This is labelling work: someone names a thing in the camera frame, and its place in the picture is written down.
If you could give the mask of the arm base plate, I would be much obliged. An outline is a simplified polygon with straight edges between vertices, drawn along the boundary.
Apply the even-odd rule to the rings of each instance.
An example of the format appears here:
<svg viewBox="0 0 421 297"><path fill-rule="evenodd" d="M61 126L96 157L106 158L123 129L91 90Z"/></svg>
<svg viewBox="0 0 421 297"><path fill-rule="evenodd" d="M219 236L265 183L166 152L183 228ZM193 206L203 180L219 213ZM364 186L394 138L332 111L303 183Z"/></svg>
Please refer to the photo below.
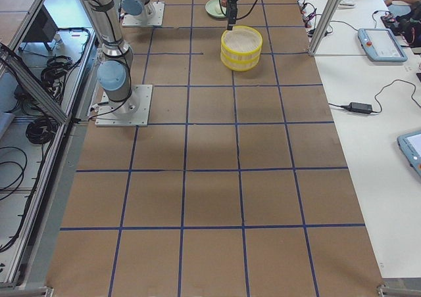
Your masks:
<svg viewBox="0 0 421 297"><path fill-rule="evenodd" d="M123 27L161 27L164 16L164 2L149 2L144 5L142 1L125 0L122 9L125 13Z"/></svg>
<svg viewBox="0 0 421 297"><path fill-rule="evenodd" d="M133 85L131 97L118 109L112 112L120 104L109 101L105 92L102 101L108 104L100 106L95 119L97 127L145 127L148 125L152 85Z"/></svg>

